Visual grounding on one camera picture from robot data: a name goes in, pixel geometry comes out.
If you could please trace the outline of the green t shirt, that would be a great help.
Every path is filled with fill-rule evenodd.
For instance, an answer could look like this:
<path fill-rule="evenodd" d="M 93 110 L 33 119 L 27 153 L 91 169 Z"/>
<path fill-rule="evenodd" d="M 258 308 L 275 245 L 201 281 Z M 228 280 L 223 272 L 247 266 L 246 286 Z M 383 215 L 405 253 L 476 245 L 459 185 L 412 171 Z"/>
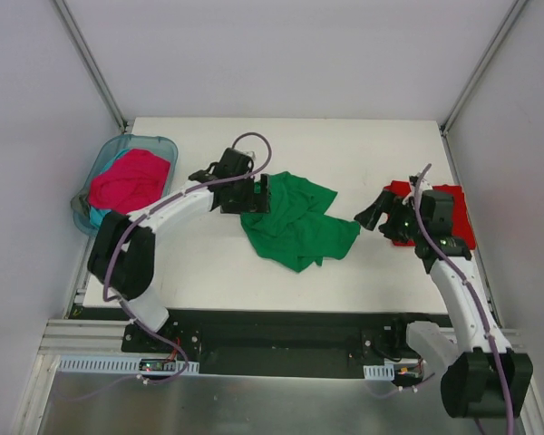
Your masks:
<path fill-rule="evenodd" d="M 360 234 L 355 221 L 326 211 L 337 192 L 287 171 L 269 177 L 269 211 L 244 213 L 240 224 L 256 253 L 300 273 L 326 258 L 344 259 Z"/>

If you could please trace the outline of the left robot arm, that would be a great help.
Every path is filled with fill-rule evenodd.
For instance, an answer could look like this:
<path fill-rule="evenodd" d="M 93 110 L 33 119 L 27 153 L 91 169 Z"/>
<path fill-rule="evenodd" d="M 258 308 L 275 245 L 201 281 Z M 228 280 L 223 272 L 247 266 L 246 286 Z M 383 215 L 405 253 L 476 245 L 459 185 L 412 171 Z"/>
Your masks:
<path fill-rule="evenodd" d="M 269 176 L 254 160 L 234 148 L 217 162 L 191 175 L 181 188 L 139 210 L 111 211 L 103 219 L 87 269 L 102 285 L 103 300 L 117 302 L 135 322 L 144 324 L 141 339 L 153 352 L 167 351 L 174 332 L 168 309 L 153 288 L 156 248 L 161 239 L 195 217 L 267 213 Z"/>

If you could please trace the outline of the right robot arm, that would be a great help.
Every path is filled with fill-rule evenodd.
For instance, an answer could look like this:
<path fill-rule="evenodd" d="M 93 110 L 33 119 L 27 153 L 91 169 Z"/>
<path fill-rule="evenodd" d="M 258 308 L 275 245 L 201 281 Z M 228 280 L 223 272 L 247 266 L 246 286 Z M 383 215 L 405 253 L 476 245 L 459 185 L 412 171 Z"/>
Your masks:
<path fill-rule="evenodd" d="M 533 374 L 531 359 L 516 353 L 491 315 L 465 240 L 453 233 L 455 200 L 436 189 L 420 197 L 383 190 L 355 216 L 367 230 L 412 243 L 445 303 L 455 338 L 431 322 L 416 321 L 390 334 L 400 357 L 422 356 L 441 377 L 442 404 L 453 418 L 516 419 Z"/>

